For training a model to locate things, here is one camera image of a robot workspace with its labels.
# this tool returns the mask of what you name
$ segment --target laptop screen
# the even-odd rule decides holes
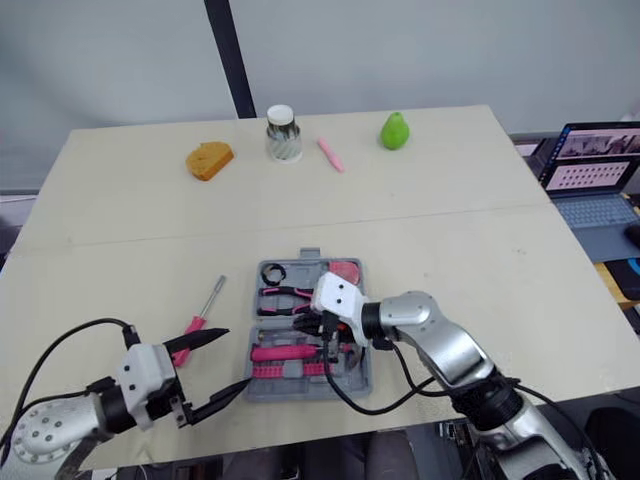
[[[640,161],[640,123],[568,124],[542,186],[550,196],[621,192]]]

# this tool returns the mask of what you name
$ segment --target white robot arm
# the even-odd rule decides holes
[[[10,426],[3,438],[8,453],[0,480],[73,479],[89,453],[114,435],[136,426],[146,430],[168,414],[178,427],[195,425],[226,407],[249,382],[235,383],[193,409],[185,402],[171,355],[204,346],[228,330],[200,330],[162,345],[140,343],[131,326],[125,330],[128,350],[115,380],[99,380],[83,396],[26,408]]]
[[[590,479],[586,466],[590,459],[567,445],[538,409],[515,391],[471,335],[442,314],[430,295],[413,291],[370,302],[354,285],[326,273],[314,290],[311,305],[349,325],[361,346],[376,339],[413,346],[451,397],[453,408],[469,418],[481,441],[492,449],[507,478],[525,478],[541,467],[557,464],[580,480]]]

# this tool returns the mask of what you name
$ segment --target toolbox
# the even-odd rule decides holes
[[[324,375],[320,316],[310,312],[313,289],[333,271],[364,294],[362,264],[357,258],[323,258],[319,248],[303,248],[291,260],[266,260],[258,265],[245,376],[252,402],[324,400],[338,398]],[[329,349],[331,372],[352,398],[371,393],[369,348],[357,345],[346,325]]]

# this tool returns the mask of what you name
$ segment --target gray wall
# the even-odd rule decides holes
[[[486,103],[522,133],[617,120],[640,98],[638,0],[231,6],[258,115]]]
[[[202,0],[0,0],[0,191],[73,128],[235,117]]]

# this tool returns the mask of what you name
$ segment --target yellow sponge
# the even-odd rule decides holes
[[[233,158],[231,147],[223,142],[201,143],[187,157],[187,168],[194,177],[207,181]]]

